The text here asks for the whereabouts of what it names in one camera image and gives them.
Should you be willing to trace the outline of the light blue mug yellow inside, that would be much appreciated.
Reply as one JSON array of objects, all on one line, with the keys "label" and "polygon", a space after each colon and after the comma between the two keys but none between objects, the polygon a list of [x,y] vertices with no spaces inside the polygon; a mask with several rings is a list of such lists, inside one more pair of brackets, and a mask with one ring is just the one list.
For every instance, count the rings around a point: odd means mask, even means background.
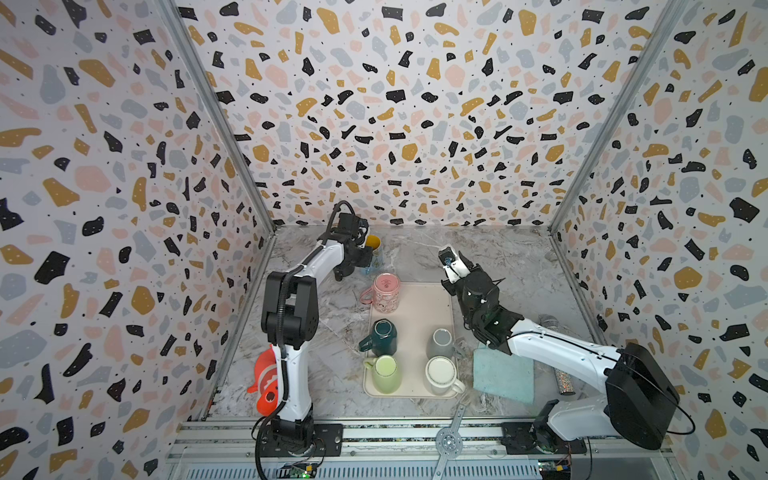
[{"label": "light blue mug yellow inside", "polygon": [[377,275],[382,269],[383,262],[383,247],[381,245],[381,239],[369,234],[365,242],[366,247],[371,248],[371,261],[370,264],[363,269],[365,275]]}]

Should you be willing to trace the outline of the pink mug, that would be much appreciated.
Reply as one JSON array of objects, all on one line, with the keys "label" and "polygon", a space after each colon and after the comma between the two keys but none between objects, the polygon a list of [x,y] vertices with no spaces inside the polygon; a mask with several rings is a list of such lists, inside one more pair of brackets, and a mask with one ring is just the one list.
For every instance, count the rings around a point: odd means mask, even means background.
[{"label": "pink mug", "polygon": [[392,313],[399,306],[401,282],[392,273],[379,274],[372,285],[360,295],[363,305],[370,305],[380,313]]}]

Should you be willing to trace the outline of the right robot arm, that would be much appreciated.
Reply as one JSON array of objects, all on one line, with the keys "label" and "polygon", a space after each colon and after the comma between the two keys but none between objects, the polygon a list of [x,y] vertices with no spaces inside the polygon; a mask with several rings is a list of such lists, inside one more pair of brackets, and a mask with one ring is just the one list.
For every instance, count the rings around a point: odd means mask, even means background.
[{"label": "right robot arm", "polygon": [[548,401],[512,442],[555,452],[570,441],[621,437],[646,450],[661,448],[680,397],[651,353],[630,343],[598,345],[548,329],[499,302],[496,281],[450,246],[439,251],[441,284],[458,301],[463,323],[491,351],[528,358],[597,390],[579,401]]}]

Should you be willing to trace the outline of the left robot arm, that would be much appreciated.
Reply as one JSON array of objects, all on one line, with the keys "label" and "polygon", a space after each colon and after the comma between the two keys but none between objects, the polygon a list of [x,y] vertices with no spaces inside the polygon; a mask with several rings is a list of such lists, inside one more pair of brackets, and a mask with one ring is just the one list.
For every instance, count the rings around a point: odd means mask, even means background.
[{"label": "left robot arm", "polygon": [[314,442],[313,404],[309,393],[307,344],[319,326],[318,286],[331,276],[340,282],[370,265],[368,221],[352,205],[334,205],[314,249],[288,271],[266,278],[261,329],[277,361],[278,405],[260,426],[273,437],[305,450]]}]

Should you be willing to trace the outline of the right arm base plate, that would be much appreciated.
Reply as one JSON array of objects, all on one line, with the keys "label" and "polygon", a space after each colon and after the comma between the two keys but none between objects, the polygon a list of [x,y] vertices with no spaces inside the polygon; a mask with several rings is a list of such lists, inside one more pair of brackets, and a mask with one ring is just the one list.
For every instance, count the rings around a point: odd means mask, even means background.
[{"label": "right arm base plate", "polygon": [[547,427],[536,429],[532,421],[504,422],[501,424],[500,443],[508,455],[534,454],[586,454],[583,440],[564,441],[551,433]]}]

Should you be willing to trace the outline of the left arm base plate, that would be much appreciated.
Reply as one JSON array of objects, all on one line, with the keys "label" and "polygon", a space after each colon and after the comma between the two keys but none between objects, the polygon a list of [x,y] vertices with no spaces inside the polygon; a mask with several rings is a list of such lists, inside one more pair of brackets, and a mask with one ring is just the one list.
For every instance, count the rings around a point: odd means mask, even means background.
[{"label": "left arm base plate", "polygon": [[265,458],[294,458],[307,456],[340,457],[343,448],[344,425],[342,423],[320,423],[314,427],[309,442],[304,445],[267,431],[260,441],[259,452]]}]

